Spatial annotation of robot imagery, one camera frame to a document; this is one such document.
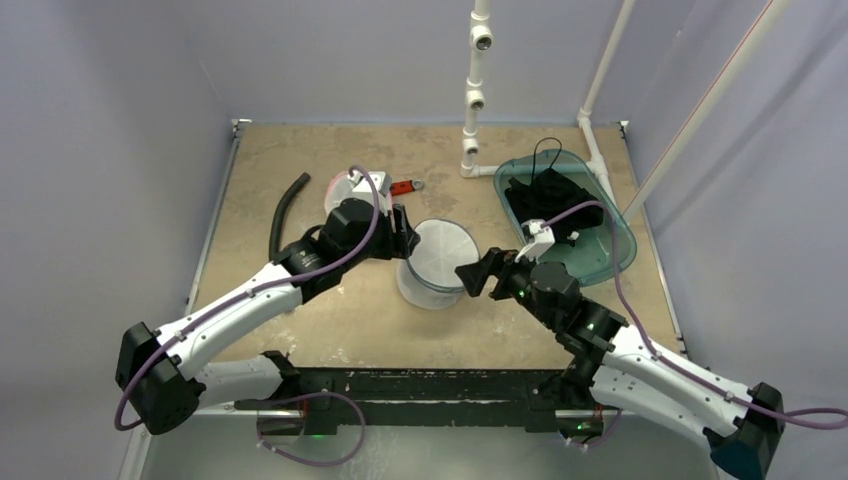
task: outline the gray wall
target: gray wall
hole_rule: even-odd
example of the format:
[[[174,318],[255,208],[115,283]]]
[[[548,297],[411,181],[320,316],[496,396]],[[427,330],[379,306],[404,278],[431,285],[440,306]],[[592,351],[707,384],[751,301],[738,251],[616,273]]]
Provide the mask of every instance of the gray wall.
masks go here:
[[[472,0],[178,0],[232,117],[461,122]],[[629,118],[694,0],[640,0],[598,99]],[[621,0],[492,2],[482,122],[573,123]]]
[[[633,116],[644,177],[764,0],[699,0]],[[848,4],[796,1],[647,207],[693,358],[848,406]],[[773,479],[848,478],[848,432],[788,427]]]
[[[0,477],[115,478],[121,334],[180,315],[229,127],[178,19],[0,5]]]

